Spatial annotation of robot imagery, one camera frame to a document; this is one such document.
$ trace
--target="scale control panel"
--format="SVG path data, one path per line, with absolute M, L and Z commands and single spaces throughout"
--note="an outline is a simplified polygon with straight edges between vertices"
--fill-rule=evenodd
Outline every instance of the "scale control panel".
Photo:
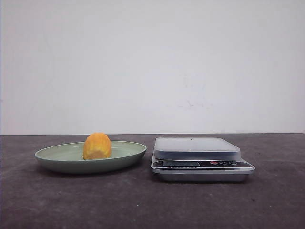
M 241 161 L 158 161 L 152 165 L 160 169 L 252 169 Z

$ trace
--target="table surface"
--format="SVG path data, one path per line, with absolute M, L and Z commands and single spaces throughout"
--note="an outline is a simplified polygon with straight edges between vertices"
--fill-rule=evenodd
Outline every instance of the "table surface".
M 166 183 L 151 172 L 156 137 L 221 137 L 256 166 L 243 183 Z M 1 136 L 1 228 L 304 228 L 305 134 L 109 135 L 142 143 L 131 167 L 91 175 L 48 171 L 39 149 L 87 135 Z

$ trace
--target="plate rim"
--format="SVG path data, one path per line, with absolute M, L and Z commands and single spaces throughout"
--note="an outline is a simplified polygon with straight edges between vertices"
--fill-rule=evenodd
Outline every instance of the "plate rim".
M 135 156 L 135 155 L 138 155 L 138 154 L 141 154 L 143 152 L 145 152 L 147 150 L 147 146 L 144 145 L 144 144 L 141 144 L 141 143 L 137 143 L 137 142 L 130 142 L 130 141 L 119 141 L 119 140 L 114 140 L 111 142 L 125 142 L 125 143 L 132 143 L 132 144 L 136 144 L 136 145 L 141 145 L 144 147 L 144 149 L 140 152 L 138 152 L 137 154 L 134 154 L 134 155 L 129 155 L 129 156 L 123 156 L 123 157 L 116 157 L 116 158 L 99 158 L 99 159 L 87 159 L 87 160 L 53 160 L 53 159 L 47 159 L 47 158 L 43 158 L 41 156 L 38 155 L 39 152 L 45 150 L 45 149 L 49 149 L 49 148 L 53 148 L 53 147 L 57 147 L 57 146 L 65 146 L 65 145 L 72 145 L 72 144 L 77 144 L 77 143 L 85 143 L 85 142 L 71 142 L 71 143 L 65 143 L 65 144 L 60 144 L 60 145 L 55 145 L 55 146 L 49 146 L 49 147 L 46 147 L 46 148 L 43 148 L 43 149 L 40 149 L 38 150 L 36 153 L 35 153 L 35 157 L 36 159 L 38 160 L 45 160 L 45 161 L 56 161 L 56 162 L 95 162 L 95 161 L 109 161 L 109 160 L 116 160 L 118 158 L 127 158 L 127 157 L 130 157 L 130 156 Z

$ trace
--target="light green plate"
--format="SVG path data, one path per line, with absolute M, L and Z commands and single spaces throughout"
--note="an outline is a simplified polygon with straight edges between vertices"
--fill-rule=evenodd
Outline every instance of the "light green plate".
M 130 166 L 146 152 L 146 146 L 135 142 L 111 141 L 111 156 L 104 159 L 84 160 L 84 142 L 51 146 L 35 153 L 45 168 L 61 173 L 100 173 Z

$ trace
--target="yellow fruit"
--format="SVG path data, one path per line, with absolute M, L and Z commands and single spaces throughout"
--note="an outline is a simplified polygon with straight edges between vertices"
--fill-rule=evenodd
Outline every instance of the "yellow fruit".
M 111 142 L 104 133 L 93 133 L 87 137 L 82 150 L 85 160 L 108 158 L 111 154 Z

